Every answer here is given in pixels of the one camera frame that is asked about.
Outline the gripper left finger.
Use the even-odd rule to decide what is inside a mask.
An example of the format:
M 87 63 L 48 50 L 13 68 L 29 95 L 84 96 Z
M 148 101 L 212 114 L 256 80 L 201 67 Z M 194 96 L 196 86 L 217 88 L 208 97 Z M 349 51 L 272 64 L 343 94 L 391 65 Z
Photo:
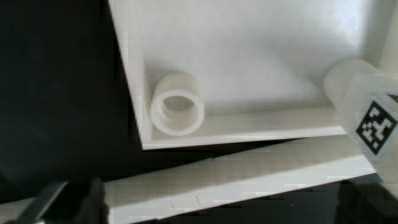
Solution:
M 16 224 L 110 224 L 102 180 L 54 182 L 20 214 Z

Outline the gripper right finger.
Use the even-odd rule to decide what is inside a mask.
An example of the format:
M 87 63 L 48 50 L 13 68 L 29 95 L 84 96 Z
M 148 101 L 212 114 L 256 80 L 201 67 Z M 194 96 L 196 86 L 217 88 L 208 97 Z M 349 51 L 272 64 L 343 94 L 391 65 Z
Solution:
M 398 224 L 398 199 L 379 183 L 341 182 L 336 224 Z

